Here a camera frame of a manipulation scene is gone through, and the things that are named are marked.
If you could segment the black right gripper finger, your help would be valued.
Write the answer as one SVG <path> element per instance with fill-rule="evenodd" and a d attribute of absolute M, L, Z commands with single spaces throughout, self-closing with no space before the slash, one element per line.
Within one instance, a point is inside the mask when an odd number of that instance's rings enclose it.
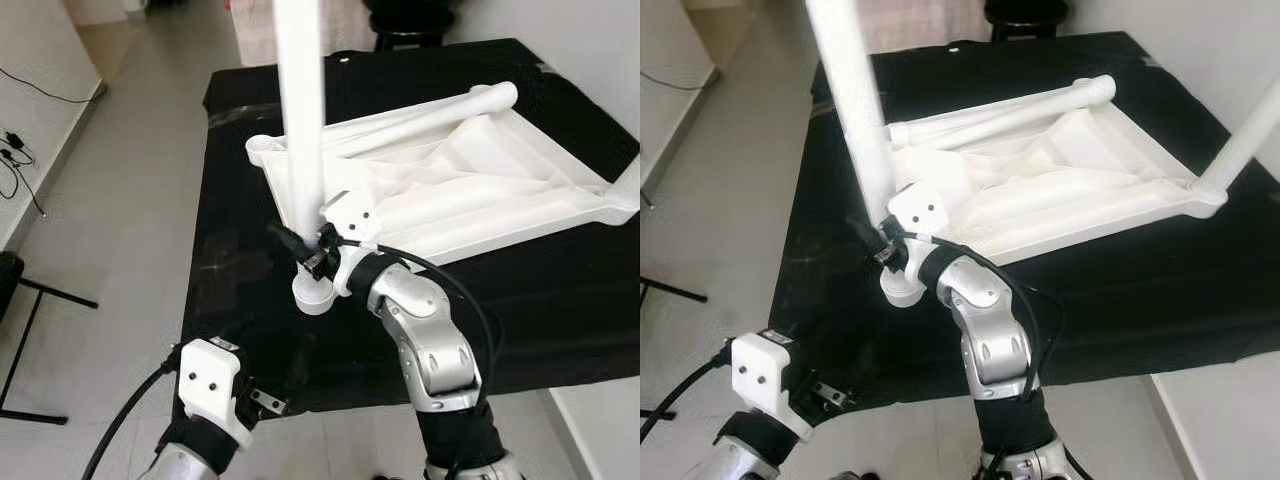
<path fill-rule="evenodd" d="M 868 221 L 849 215 L 845 218 L 845 223 L 854 230 L 856 238 L 873 260 L 884 261 L 891 257 L 891 243 Z"/>
<path fill-rule="evenodd" d="M 310 266 L 315 248 L 308 247 L 305 241 L 293 230 L 282 224 L 269 223 L 268 232 L 271 233 L 287 250 L 291 259 L 302 265 Z"/>

